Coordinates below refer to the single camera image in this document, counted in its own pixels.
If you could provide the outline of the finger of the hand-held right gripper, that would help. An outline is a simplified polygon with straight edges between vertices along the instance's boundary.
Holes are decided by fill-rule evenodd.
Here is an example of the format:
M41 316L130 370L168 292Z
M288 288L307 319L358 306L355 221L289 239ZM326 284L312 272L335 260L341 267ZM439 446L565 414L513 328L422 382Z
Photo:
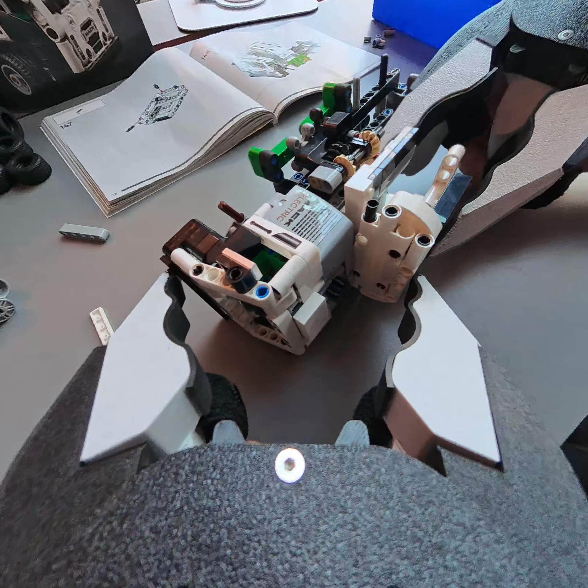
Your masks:
M496 167L483 193L463 207L436 243L432 257L459 247L536 198L539 208L562 195L562 188L587 171L586 141L587 104L542 104L529 142Z
M402 153L517 154L537 141L572 153L572 46L545 38L473 39L443 65L430 64L393 115Z

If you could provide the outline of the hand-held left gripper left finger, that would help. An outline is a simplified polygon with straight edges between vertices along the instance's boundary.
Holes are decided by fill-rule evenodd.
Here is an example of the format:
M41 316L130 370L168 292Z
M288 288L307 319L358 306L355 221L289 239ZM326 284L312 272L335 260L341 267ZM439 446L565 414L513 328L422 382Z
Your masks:
M82 464L148 443L156 455L205 443L197 431L209 414L206 372L185 339L180 279L162 273L112 335L100 372Z

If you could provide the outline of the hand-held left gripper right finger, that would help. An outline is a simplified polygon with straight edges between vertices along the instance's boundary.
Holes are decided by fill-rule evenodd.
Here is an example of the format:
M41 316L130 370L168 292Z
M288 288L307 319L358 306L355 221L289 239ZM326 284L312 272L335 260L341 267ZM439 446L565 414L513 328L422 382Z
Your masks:
M393 449L437 470L439 448L501 466L479 343L424 276L411 280L399 338L380 380Z

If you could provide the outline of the white lego truck model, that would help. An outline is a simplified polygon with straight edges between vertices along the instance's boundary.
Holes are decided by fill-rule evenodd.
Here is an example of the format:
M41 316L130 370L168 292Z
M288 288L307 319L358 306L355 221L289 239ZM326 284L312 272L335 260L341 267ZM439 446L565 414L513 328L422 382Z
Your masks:
M225 320L294 355L305 352L349 288L394 303L428 256L470 177L465 147L449 148L424 195L388 189L416 158L418 127L382 139L409 87L380 59L363 96L359 79L325 84L300 137L251 148L276 196L248 217L224 202L225 236L191 219L163 246L170 275Z

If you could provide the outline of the white lego plate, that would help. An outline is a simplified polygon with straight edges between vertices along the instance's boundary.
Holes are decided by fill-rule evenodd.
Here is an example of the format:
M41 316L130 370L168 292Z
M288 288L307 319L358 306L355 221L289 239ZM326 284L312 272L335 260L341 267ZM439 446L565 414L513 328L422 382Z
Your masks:
M92 325L99 337L102 346L106 346L114 335L114 329L102 307L98 307L89 313Z

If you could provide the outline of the grey lego beam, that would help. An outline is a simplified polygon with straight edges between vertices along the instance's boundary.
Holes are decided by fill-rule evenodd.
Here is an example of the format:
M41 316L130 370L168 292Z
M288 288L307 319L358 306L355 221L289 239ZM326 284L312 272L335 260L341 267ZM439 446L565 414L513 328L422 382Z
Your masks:
M60 227L59 234L67 239L95 242L99 244L106 243L111 235L109 231L104 228L69 223L65 223Z

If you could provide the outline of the pile of black lego tyres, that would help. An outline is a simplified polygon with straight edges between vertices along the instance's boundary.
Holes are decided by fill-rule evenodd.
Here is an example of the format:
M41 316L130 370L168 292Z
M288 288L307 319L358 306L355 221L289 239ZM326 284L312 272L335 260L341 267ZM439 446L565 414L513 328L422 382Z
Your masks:
M39 185L51 174L51 166L26 142L17 118L1 107L1 195L15 185Z

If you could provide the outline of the black lego set box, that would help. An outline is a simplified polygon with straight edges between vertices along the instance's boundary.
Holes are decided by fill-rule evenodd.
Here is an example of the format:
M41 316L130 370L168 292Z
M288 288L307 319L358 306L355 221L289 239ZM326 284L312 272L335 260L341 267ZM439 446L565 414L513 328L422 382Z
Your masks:
M152 54L135 1L1 1L1 107L13 114L121 81Z

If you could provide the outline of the blue plastic bin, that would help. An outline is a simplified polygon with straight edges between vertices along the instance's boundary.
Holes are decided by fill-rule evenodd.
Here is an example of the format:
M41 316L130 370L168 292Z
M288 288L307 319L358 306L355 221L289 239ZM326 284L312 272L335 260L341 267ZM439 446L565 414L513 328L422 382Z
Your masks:
M465 24L496 4L498 1L373 1L372 17L440 48Z

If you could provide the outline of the open instruction booklet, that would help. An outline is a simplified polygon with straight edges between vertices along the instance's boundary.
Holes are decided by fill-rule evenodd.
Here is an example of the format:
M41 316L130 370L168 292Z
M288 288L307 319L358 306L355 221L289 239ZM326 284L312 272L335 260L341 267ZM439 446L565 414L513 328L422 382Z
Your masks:
M151 55L100 98L40 128L106 217L220 157L299 99L379 58L303 24L265 24Z

